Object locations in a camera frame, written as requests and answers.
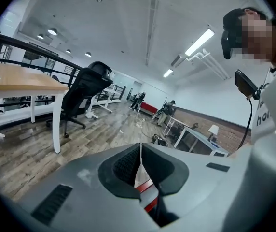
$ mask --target red stripe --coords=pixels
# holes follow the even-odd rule
[[[151,203],[149,203],[144,209],[146,212],[149,212],[153,209],[154,206],[157,205],[157,198],[154,199]]]
[[[153,185],[153,182],[151,179],[149,179],[148,181],[146,181],[145,183],[141,184],[140,186],[136,187],[136,189],[142,193],[145,190],[149,189],[151,186]]]
[[[140,107],[142,109],[150,111],[151,113],[154,113],[154,114],[157,112],[157,108],[156,107],[150,106],[149,104],[147,104],[145,102],[142,102]]]

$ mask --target desk leg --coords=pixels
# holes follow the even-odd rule
[[[110,93],[109,96],[108,96],[108,100],[106,101],[105,106],[99,105],[100,107],[105,108],[105,109],[106,109],[107,111],[109,111],[110,113],[112,113],[112,110],[108,109],[107,106],[108,106],[109,101],[110,101],[110,99],[111,99],[111,95],[112,95],[112,94]]]
[[[32,95],[31,96],[31,107],[30,107],[30,109],[31,109],[31,122],[32,123],[35,123],[35,96],[34,95]]]
[[[166,131],[168,125],[170,124],[170,121],[171,121],[171,118],[169,119],[169,122],[168,122],[168,124],[167,124],[166,127],[165,127],[164,133],[165,133],[165,131]]]
[[[87,118],[92,118],[92,117],[94,117],[94,119],[98,119],[98,116],[96,116],[95,114],[91,113],[91,110],[92,110],[92,107],[93,107],[93,103],[94,103],[94,99],[95,99],[95,96],[93,96],[93,97],[91,98],[91,104],[90,104],[88,110],[86,111],[85,116],[86,116]]]
[[[196,138],[195,142],[193,143],[192,147],[190,148],[189,152],[192,152],[196,144],[198,143],[198,138]]]
[[[174,125],[174,124],[175,124],[175,121],[172,121],[172,123],[170,124],[169,130],[167,131],[167,133],[166,133],[165,137],[167,137],[167,136],[168,136],[168,134],[169,134],[169,132],[170,132],[170,130],[171,130],[171,127],[173,127],[173,125]]]
[[[109,101],[110,101],[110,99],[111,99],[111,95],[112,95],[112,94],[109,93],[108,100],[106,101],[106,104],[105,104],[105,108],[108,107]]]
[[[53,107],[52,115],[52,137],[53,146],[55,148],[55,153],[60,153],[60,117],[61,117],[61,107],[64,94],[58,94],[55,96],[55,103]]]
[[[180,135],[180,137],[179,137],[178,140],[176,141],[175,145],[173,145],[174,148],[176,148],[176,147],[178,146],[179,142],[181,141],[182,137],[183,137],[184,134],[185,134],[185,131],[186,131],[186,130],[185,130],[185,128],[184,128],[183,131],[182,131],[182,133],[181,133],[181,135]]]

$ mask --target desk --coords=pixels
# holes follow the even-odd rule
[[[191,135],[193,135],[196,138],[196,140],[193,143],[192,147],[190,148],[189,152],[191,152],[194,149],[198,140],[200,140],[201,142],[203,142],[206,146],[208,146],[212,150],[210,156],[214,156],[215,153],[219,153],[219,154],[223,155],[224,157],[228,156],[229,152],[227,150],[223,149],[222,147],[220,147],[218,144],[216,144],[214,142],[208,141],[207,137],[205,137],[204,135],[200,134],[199,132],[194,131],[188,127],[184,127],[180,137],[178,138],[175,145],[173,146],[174,148],[177,147],[178,143],[181,141],[181,139],[184,136],[186,131],[188,131]]]
[[[53,107],[52,135],[56,153],[60,152],[60,115],[64,92],[68,87],[43,72],[0,63],[0,98],[31,96],[30,118],[35,122],[35,96],[55,95]]]
[[[107,108],[107,106],[108,106],[108,104],[109,104],[109,101],[110,101],[110,99],[111,99],[111,95],[112,95],[112,94],[121,95],[121,94],[120,94],[119,92],[114,91],[113,89],[109,89],[109,88],[104,89],[104,91],[107,92],[107,93],[109,93],[109,96],[108,96],[108,99],[107,99],[107,101],[106,101],[105,106],[103,106],[103,105],[99,105],[99,106],[101,106],[102,108],[105,108],[105,109],[108,110],[110,113],[112,113],[112,110],[110,110],[110,109]]]
[[[182,121],[179,121],[179,120],[177,120],[177,119],[175,119],[175,118],[173,118],[173,117],[170,117],[170,120],[169,120],[169,122],[168,122],[168,124],[166,125],[165,130],[164,130],[164,134],[165,134],[165,131],[166,131],[167,127],[169,127],[169,130],[168,130],[168,132],[166,133],[165,137],[169,134],[170,129],[171,129],[171,127],[174,125],[175,122],[177,122],[177,123],[179,123],[179,124],[182,124],[182,125],[184,125],[184,126],[186,126],[186,127],[190,127],[190,126],[188,126],[187,124],[183,123]]]
[[[110,99],[111,99],[111,96],[112,96],[112,94],[118,94],[118,95],[121,95],[121,94],[118,93],[117,91],[114,91],[113,89],[109,89],[109,88],[106,88],[106,89],[104,89],[103,91],[109,93],[108,99],[107,99],[107,101],[106,101],[106,103],[105,103],[105,106],[102,106],[102,105],[99,105],[99,104],[98,104],[98,105],[99,105],[100,107],[102,107],[102,108],[105,108],[105,109],[108,110],[110,113],[112,113],[112,110],[110,110],[110,109],[107,108],[107,106],[108,106],[108,104],[109,104],[109,101],[110,101]],[[86,113],[85,113],[85,116],[86,116],[87,118],[92,118],[92,117],[94,117],[94,119],[98,119],[98,116],[96,116],[95,114],[93,114],[93,113],[91,112],[92,107],[93,107],[93,103],[94,103],[95,96],[93,96],[93,97],[91,98],[91,104],[90,104],[88,110],[87,110]]]

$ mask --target brick wall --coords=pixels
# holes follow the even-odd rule
[[[217,125],[219,127],[219,132],[218,132],[218,135],[216,136],[217,138],[216,142],[221,147],[229,151],[231,154],[238,149],[238,146],[241,143],[241,140],[243,138],[243,135],[246,129],[242,126],[239,126],[218,118],[185,110],[182,108],[177,108],[174,118],[184,122],[190,127],[193,126],[194,123],[198,123],[199,127],[195,129],[195,131],[200,132],[206,137],[210,136],[210,132],[208,132],[210,127],[212,125]],[[250,130],[248,131],[244,144],[246,144],[247,142],[250,142]]]

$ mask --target wooden floor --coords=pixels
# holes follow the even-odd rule
[[[52,129],[46,127],[45,120],[0,130],[5,134],[0,138],[0,193],[17,201],[31,186],[71,160],[112,147],[149,143],[154,133],[163,137],[163,128],[150,123],[151,117],[146,114],[136,115],[129,105],[111,104],[111,114],[95,108],[97,120],[78,116],[86,129],[68,122],[67,139],[61,125],[59,154],[54,152]]]

